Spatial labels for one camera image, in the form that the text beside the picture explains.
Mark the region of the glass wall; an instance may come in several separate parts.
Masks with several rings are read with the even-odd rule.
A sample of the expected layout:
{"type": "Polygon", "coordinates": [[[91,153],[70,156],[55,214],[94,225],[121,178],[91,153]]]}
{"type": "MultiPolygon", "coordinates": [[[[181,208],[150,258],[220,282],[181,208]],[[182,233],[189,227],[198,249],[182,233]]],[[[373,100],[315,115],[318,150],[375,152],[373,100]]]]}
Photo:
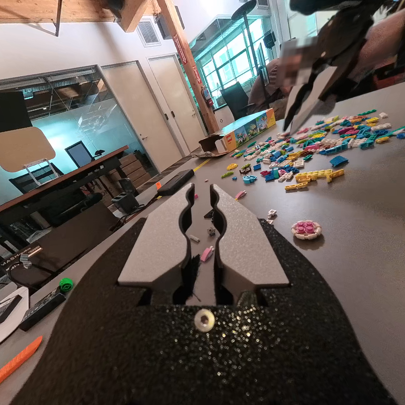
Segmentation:
{"type": "MultiPolygon", "coordinates": [[[[52,145],[56,156],[51,163],[62,174],[78,169],[64,149],[79,141],[95,159],[128,145],[123,156],[134,154],[151,178],[158,174],[100,68],[3,79],[1,92],[23,92],[32,125],[52,145]]],[[[142,193],[148,182],[137,192],[142,193]]]]}

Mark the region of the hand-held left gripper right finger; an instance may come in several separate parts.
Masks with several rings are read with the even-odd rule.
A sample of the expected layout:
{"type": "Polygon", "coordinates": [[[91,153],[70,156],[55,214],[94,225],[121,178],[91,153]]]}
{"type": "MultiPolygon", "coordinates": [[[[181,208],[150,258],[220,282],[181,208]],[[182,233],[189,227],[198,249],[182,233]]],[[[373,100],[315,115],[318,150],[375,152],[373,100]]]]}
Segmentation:
{"type": "Polygon", "coordinates": [[[246,292],[290,285],[259,221],[244,205],[210,185],[215,243],[214,291],[218,305],[232,305],[246,292]]]}

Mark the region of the wooden pillar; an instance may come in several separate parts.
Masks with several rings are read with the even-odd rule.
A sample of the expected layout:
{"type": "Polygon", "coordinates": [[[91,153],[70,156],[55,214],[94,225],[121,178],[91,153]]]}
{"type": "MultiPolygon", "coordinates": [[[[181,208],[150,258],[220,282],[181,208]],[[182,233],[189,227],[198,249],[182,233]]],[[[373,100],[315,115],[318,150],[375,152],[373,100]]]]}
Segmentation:
{"type": "Polygon", "coordinates": [[[175,43],[176,50],[180,56],[181,63],[184,67],[191,88],[193,89],[203,120],[207,126],[208,133],[214,134],[219,131],[219,126],[212,108],[206,104],[205,98],[201,93],[203,89],[202,79],[196,67],[195,59],[191,53],[174,2],[171,0],[158,0],[157,3],[166,21],[173,42],[175,43]]]}

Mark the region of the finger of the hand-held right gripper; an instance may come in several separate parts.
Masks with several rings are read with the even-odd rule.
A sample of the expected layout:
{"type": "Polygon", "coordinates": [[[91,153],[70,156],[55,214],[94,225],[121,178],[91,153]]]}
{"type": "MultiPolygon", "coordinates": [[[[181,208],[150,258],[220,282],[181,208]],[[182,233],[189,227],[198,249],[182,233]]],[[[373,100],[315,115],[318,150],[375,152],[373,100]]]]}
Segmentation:
{"type": "Polygon", "coordinates": [[[306,84],[296,85],[292,88],[284,118],[283,130],[292,125],[291,130],[298,130],[317,109],[317,94],[314,91],[317,73],[312,73],[306,84]]]}
{"type": "MultiPolygon", "coordinates": [[[[325,89],[329,80],[332,78],[336,69],[337,69],[336,66],[322,65],[320,68],[320,72],[317,73],[317,79],[316,79],[315,85],[314,85],[314,91],[316,91],[316,94],[317,94],[317,103],[318,103],[321,93],[325,89]]],[[[312,71],[311,66],[299,68],[297,71],[297,75],[296,75],[295,86],[301,85],[301,84],[306,84],[310,77],[311,71],[312,71]]],[[[292,128],[292,125],[290,125],[290,127],[289,127],[291,134],[295,134],[299,130],[299,129],[291,130],[291,128],[292,128]]]]}

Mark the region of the white booklet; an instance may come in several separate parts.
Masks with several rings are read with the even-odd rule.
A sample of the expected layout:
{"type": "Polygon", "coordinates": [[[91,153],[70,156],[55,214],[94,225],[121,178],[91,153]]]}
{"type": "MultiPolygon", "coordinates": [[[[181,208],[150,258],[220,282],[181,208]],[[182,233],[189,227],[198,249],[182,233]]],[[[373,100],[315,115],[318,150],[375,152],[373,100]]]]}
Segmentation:
{"type": "Polygon", "coordinates": [[[21,324],[29,309],[29,290],[20,287],[0,303],[0,343],[21,324]]]}

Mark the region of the orange brick separator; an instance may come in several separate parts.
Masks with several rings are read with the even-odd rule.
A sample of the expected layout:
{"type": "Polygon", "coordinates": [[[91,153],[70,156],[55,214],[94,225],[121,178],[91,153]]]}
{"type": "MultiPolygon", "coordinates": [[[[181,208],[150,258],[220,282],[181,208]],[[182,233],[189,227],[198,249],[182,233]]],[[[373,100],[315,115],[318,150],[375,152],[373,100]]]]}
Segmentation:
{"type": "Polygon", "coordinates": [[[19,354],[12,358],[0,369],[0,383],[6,380],[11,374],[13,374],[19,367],[21,367],[29,358],[31,358],[38,350],[43,341],[43,336],[37,337],[32,343],[30,343],[19,354]]]}

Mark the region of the pile of colourful toy bricks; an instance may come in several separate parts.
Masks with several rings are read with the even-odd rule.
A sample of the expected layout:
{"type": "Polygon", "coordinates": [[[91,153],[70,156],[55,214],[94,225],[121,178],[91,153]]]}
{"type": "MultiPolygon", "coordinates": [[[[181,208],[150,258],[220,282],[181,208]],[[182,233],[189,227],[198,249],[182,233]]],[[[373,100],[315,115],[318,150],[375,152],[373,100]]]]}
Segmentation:
{"type": "Polygon", "coordinates": [[[325,179],[330,183],[343,176],[340,167],[349,160],[342,153],[355,148],[372,149],[392,138],[404,139],[404,126],[395,128],[388,118],[384,112],[377,114],[377,109],[342,118],[336,115],[293,135],[284,132],[262,142],[251,142],[230,156],[246,162],[238,164],[239,171],[251,167],[248,175],[259,172],[266,183],[285,183],[286,192],[302,190],[311,182],[325,179]]]}

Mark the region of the beige rounded panel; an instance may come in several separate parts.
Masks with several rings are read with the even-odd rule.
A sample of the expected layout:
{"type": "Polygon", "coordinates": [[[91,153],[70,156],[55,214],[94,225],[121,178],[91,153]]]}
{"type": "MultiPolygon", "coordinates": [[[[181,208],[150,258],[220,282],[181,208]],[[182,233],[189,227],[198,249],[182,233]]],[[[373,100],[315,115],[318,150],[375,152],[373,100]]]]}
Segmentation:
{"type": "Polygon", "coordinates": [[[30,167],[47,163],[55,177],[59,175],[50,164],[56,152],[37,127],[27,127],[0,133],[0,166],[9,173],[26,170],[37,186],[40,182],[30,171],[30,167]]]}

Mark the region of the teal framed window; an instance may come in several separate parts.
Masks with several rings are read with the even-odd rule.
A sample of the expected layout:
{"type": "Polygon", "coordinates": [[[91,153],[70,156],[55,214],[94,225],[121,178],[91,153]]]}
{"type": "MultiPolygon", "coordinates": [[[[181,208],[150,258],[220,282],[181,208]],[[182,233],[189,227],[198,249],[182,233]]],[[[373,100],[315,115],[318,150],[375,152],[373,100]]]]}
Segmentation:
{"type": "MultiPolygon", "coordinates": [[[[275,59],[278,38],[271,17],[249,15],[247,21],[258,65],[259,48],[266,63],[275,59]]],[[[258,73],[243,19],[234,22],[229,16],[215,18],[190,43],[190,49],[215,109],[226,104],[221,91],[237,82],[250,94],[258,73]]]]}

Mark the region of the black box with white label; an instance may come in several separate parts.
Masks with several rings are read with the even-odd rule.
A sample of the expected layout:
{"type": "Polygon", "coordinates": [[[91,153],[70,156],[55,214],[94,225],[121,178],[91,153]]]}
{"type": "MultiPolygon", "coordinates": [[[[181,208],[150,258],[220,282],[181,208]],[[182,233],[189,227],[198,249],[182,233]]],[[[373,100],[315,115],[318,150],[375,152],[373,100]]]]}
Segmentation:
{"type": "Polygon", "coordinates": [[[18,266],[23,266],[23,268],[29,269],[33,265],[33,259],[42,251],[43,247],[38,243],[25,247],[14,253],[9,258],[1,260],[1,273],[8,274],[8,272],[18,266]]]}

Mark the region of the white recycling cabinet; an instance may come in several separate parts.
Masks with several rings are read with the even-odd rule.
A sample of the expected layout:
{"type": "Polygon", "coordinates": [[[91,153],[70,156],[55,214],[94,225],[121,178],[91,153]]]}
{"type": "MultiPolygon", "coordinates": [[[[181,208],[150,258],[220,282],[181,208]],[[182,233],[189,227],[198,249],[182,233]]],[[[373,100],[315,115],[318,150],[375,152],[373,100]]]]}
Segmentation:
{"type": "Polygon", "coordinates": [[[228,105],[220,106],[217,109],[214,109],[215,119],[219,128],[224,128],[227,125],[230,125],[235,121],[235,118],[228,105]]]}

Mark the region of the black floor lamp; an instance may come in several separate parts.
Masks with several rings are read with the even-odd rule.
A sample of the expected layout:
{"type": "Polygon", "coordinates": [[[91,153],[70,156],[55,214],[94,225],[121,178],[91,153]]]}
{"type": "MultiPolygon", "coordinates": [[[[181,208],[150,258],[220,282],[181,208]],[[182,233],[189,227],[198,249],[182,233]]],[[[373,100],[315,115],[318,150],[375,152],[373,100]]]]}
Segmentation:
{"type": "Polygon", "coordinates": [[[252,12],[252,10],[256,7],[256,5],[257,5],[256,0],[250,0],[250,1],[247,1],[247,2],[243,3],[232,14],[231,20],[234,21],[234,22],[237,22],[237,21],[239,21],[241,19],[244,20],[245,28],[246,28],[246,31],[247,31],[247,37],[248,37],[248,41],[249,41],[249,46],[250,46],[250,49],[251,49],[251,55],[252,55],[252,58],[253,58],[253,61],[254,61],[256,72],[261,77],[262,74],[261,74],[261,70],[259,68],[259,64],[258,64],[258,61],[257,61],[257,58],[256,58],[256,52],[255,52],[255,49],[254,49],[254,43],[252,41],[251,32],[250,32],[250,26],[249,26],[249,22],[248,22],[248,18],[247,18],[247,15],[250,12],[252,12]]]}

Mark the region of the person's right forearm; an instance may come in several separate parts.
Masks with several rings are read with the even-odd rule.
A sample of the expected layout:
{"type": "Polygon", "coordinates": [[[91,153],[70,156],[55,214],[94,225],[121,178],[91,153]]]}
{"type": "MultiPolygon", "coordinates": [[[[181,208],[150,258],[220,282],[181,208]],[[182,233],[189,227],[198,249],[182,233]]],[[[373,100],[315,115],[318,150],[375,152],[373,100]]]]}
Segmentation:
{"type": "Polygon", "coordinates": [[[341,11],[346,8],[358,6],[372,6],[375,10],[386,8],[388,11],[396,11],[401,1],[394,0],[290,0],[291,11],[303,15],[311,15],[315,12],[341,11]]]}

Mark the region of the black flat case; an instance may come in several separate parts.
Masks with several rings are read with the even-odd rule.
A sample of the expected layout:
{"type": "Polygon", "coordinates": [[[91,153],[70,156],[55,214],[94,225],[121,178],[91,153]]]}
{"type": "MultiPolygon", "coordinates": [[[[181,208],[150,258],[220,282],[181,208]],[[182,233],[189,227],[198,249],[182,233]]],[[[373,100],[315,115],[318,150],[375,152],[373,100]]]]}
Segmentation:
{"type": "Polygon", "coordinates": [[[172,179],[170,179],[167,183],[162,185],[158,192],[158,197],[164,196],[172,196],[174,195],[179,189],[181,189],[193,176],[195,172],[193,169],[183,170],[177,173],[172,179]]]}

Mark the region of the round white plate magenta studs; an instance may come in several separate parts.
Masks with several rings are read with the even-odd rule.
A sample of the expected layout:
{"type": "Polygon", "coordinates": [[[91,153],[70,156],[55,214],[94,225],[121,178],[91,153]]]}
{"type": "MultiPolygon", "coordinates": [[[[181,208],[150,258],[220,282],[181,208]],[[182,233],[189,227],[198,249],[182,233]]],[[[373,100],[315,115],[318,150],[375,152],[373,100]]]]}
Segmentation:
{"type": "Polygon", "coordinates": [[[303,220],[292,225],[291,233],[299,240],[314,240],[322,235],[322,228],[315,221],[303,220]]]}

